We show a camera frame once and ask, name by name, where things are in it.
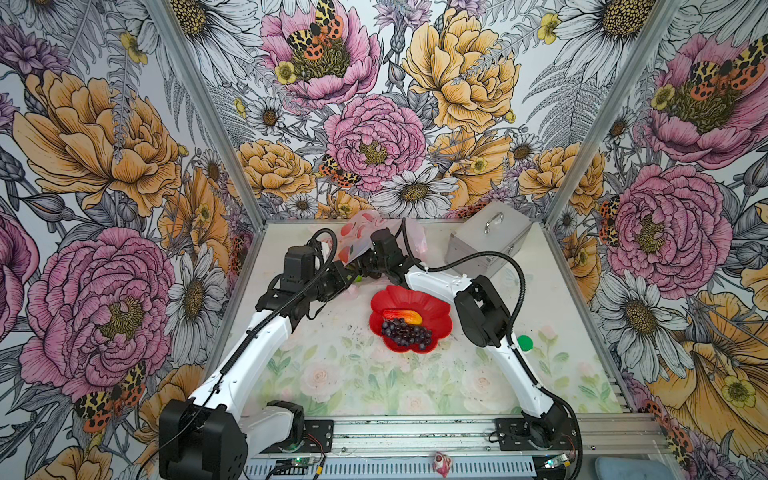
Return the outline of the pink plastic bag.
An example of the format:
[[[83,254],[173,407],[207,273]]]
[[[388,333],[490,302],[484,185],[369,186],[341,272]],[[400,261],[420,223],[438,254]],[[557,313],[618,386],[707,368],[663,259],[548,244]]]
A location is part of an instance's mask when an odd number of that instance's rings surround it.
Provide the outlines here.
[[[426,233],[416,220],[387,220],[364,210],[341,228],[332,267],[346,276],[347,283],[386,278],[408,288],[406,274],[417,270],[426,252]]]

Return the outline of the dark purple grapes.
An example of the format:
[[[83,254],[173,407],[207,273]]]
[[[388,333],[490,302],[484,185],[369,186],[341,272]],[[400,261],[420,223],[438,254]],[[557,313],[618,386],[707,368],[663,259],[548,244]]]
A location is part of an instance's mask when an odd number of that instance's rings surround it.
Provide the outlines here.
[[[421,325],[409,324],[403,318],[385,320],[382,323],[382,334],[398,347],[413,347],[417,351],[426,351],[433,343],[431,330]]]

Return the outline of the red flower-shaped plate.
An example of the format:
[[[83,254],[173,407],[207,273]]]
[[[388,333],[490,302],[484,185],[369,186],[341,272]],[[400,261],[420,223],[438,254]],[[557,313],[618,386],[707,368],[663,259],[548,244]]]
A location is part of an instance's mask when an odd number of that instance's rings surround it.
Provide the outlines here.
[[[384,290],[377,292],[373,296],[373,299],[370,302],[370,307],[370,330],[382,339],[384,345],[389,350],[396,353],[430,353],[438,346],[441,340],[449,337],[453,330],[451,306],[445,301],[422,292],[408,290],[399,286],[387,286]],[[413,347],[398,347],[392,340],[385,338],[382,334],[382,323],[385,319],[382,317],[381,313],[386,309],[417,311],[423,318],[421,326],[432,331],[432,345],[426,351],[417,351]]]

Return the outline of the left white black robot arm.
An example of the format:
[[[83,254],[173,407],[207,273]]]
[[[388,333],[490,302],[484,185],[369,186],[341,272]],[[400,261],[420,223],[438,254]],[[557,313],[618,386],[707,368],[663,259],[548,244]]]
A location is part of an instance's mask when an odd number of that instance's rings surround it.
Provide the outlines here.
[[[187,400],[169,402],[159,420],[162,479],[239,479],[251,456],[278,450],[320,451],[302,406],[275,400],[247,416],[255,383],[313,302],[327,303],[357,272],[335,261],[292,282],[276,277],[256,305],[246,332],[216,371]]]

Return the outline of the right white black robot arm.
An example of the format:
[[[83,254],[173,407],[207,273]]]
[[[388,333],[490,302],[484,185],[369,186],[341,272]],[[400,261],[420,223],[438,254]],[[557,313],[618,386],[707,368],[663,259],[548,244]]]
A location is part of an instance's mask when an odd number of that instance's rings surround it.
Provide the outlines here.
[[[517,274],[518,296],[508,308],[489,277],[458,275],[457,267],[476,258],[492,256],[506,262]],[[454,306],[464,336],[476,347],[489,351],[512,386],[526,422],[527,440],[536,448],[551,449],[568,435],[581,443],[576,414],[567,401],[548,390],[533,372],[514,334],[526,296],[522,267],[510,255],[481,251],[438,267],[402,254],[382,255],[368,251],[352,262],[362,277],[385,276],[397,286],[431,295]]]

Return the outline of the silver metal box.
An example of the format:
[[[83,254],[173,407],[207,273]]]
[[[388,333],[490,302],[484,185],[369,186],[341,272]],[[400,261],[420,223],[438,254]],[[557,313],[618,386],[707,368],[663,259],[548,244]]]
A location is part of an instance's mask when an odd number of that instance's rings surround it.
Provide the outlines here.
[[[481,251],[512,257],[521,248],[532,224],[523,213],[493,201],[450,234],[445,262],[451,264]]]

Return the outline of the white bottle green cap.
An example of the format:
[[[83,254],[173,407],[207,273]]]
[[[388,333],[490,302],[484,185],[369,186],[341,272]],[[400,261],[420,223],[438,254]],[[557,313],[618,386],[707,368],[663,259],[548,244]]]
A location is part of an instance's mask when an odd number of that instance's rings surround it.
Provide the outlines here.
[[[522,352],[530,352],[534,348],[534,341],[528,335],[518,335],[517,344]]]

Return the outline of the small pink red object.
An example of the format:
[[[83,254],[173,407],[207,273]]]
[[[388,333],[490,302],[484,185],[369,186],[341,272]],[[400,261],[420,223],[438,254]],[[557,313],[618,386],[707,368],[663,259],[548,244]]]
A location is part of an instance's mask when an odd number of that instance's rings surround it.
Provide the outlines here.
[[[452,465],[453,460],[450,456],[443,452],[435,453],[432,461],[432,468],[433,471],[440,475],[442,478],[448,477],[449,473],[451,472]]]

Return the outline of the green circuit board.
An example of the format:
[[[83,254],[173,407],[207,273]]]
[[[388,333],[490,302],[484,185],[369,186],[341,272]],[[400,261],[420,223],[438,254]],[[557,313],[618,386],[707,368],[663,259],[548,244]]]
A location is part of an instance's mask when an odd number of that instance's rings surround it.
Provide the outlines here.
[[[543,467],[545,469],[558,469],[558,468],[564,468],[567,469],[570,466],[570,457],[568,454],[560,454],[554,457],[550,457],[547,459]]]

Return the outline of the blue grey cloth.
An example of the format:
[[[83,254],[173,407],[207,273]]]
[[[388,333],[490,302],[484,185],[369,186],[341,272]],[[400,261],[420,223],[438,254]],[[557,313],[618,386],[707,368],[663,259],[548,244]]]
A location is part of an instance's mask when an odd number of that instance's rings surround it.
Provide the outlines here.
[[[601,480],[675,480],[668,467],[653,460],[600,457],[594,467]]]

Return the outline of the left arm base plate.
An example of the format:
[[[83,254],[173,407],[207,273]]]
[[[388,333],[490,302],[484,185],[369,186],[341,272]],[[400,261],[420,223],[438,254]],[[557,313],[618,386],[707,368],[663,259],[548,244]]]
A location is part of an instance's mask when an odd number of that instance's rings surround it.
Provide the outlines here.
[[[330,453],[333,445],[333,420],[297,420],[287,439],[287,452]]]

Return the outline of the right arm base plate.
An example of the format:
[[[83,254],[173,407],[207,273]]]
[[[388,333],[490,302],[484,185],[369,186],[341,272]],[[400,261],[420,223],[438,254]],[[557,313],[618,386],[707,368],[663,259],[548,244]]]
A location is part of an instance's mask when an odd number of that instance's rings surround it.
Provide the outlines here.
[[[554,432],[533,426],[522,417],[501,417],[494,420],[494,430],[488,435],[502,451],[569,451],[575,452],[582,442],[570,420]]]

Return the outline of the aluminium front rail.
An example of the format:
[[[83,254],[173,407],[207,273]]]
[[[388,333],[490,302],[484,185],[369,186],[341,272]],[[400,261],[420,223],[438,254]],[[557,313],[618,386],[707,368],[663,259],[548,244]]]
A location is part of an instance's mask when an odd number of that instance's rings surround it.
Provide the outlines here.
[[[572,454],[655,455],[669,452],[660,427],[648,414],[583,414],[578,418],[582,446],[569,451],[502,451],[491,443],[495,415],[479,416],[347,416],[307,417],[333,420],[334,437],[328,456],[417,457],[443,452],[451,456],[530,455],[550,457]],[[250,458],[293,454],[286,450],[259,453]]]

